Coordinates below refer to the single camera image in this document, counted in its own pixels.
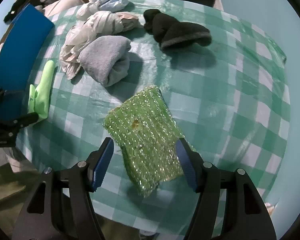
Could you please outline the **blue white striped plastic bag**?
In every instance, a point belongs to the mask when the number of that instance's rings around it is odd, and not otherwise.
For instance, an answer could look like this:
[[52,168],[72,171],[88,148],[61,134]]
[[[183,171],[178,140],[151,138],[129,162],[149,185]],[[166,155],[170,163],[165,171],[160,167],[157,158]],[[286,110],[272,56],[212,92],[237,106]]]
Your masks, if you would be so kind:
[[98,11],[117,12],[124,9],[129,0],[89,0],[77,11],[76,17],[80,21],[86,21]]

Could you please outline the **grey sock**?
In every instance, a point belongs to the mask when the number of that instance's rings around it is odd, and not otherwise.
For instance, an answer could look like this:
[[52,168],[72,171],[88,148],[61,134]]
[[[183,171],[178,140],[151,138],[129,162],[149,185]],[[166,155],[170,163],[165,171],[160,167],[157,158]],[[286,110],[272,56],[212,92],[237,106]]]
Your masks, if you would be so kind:
[[84,48],[80,66],[103,87],[110,87],[128,75],[131,49],[124,36],[101,36]]

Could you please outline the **neon green sock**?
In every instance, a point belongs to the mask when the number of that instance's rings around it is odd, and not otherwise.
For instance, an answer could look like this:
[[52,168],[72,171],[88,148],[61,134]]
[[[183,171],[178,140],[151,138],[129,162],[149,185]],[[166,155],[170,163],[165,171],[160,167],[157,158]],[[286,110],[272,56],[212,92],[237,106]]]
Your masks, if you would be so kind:
[[55,63],[52,60],[47,61],[38,86],[35,87],[33,84],[30,84],[27,112],[38,114],[38,120],[36,123],[41,122],[48,117],[50,91],[52,87],[54,71]]

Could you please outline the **blue cardboard box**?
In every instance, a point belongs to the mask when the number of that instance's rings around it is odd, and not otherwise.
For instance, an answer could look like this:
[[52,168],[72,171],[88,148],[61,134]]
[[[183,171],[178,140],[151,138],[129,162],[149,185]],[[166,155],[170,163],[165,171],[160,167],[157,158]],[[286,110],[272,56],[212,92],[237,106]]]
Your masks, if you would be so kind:
[[0,104],[0,120],[8,121],[21,115],[30,72],[53,26],[30,4],[13,22],[0,52],[0,88],[8,92]]

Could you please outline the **white sheet covered sofa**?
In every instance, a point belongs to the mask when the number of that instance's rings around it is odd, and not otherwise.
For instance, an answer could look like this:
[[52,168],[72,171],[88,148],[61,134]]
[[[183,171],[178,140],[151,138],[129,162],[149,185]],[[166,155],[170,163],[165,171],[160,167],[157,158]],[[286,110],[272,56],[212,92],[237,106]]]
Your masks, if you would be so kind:
[[83,0],[58,0],[44,7],[43,9],[38,10],[41,11],[45,17],[50,17],[52,15],[60,13],[63,10],[68,10],[70,8],[83,4]]

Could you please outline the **black clothes pile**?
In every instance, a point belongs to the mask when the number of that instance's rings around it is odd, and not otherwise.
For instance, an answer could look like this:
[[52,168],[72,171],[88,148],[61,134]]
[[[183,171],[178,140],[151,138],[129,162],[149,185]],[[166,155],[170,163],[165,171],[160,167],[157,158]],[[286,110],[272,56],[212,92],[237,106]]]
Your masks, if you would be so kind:
[[4,17],[4,23],[5,24],[11,23],[16,18],[16,16],[19,14],[19,12],[21,12],[22,9],[25,6],[27,6],[28,4],[31,4],[34,7],[43,5],[40,0],[16,0],[13,3],[10,11]]

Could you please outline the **black sock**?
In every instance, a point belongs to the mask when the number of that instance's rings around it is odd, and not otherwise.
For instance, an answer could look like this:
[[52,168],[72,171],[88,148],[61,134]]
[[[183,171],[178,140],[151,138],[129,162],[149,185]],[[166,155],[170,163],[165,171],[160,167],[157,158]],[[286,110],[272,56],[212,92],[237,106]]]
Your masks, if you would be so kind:
[[200,24],[180,22],[158,9],[146,10],[143,17],[145,31],[153,35],[162,51],[181,49],[194,43],[205,47],[212,42],[209,29]]

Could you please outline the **green sparkly sponge cloth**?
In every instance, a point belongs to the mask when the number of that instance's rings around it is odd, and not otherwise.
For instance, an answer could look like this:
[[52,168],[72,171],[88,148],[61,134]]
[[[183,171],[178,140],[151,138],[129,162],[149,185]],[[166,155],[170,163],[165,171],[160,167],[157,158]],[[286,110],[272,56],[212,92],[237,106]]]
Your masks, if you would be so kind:
[[119,146],[126,172],[138,193],[148,197],[157,186],[183,174],[175,143],[184,134],[153,85],[137,92],[104,119]]

